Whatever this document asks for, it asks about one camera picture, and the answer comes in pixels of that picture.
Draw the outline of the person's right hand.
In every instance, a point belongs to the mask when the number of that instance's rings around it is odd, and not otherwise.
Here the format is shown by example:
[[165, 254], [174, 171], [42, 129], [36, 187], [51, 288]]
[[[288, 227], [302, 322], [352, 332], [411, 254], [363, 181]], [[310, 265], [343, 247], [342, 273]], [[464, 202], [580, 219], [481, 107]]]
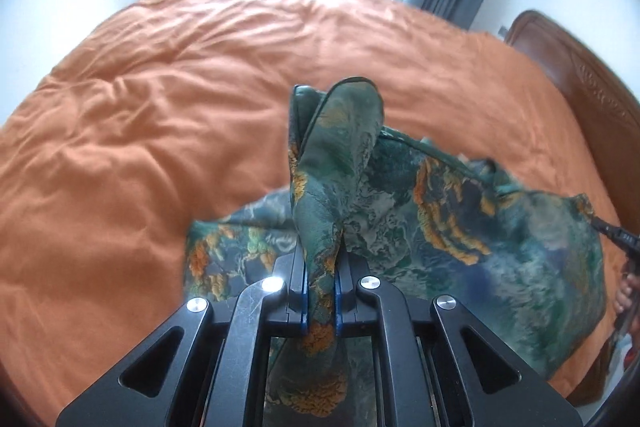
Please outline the person's right hand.
[[634, 303], [634, 295], [639, 292], [639, 277], [632, 273], [625, 274], [615, 294], [614, 309], [617, 314], [629, 311]]

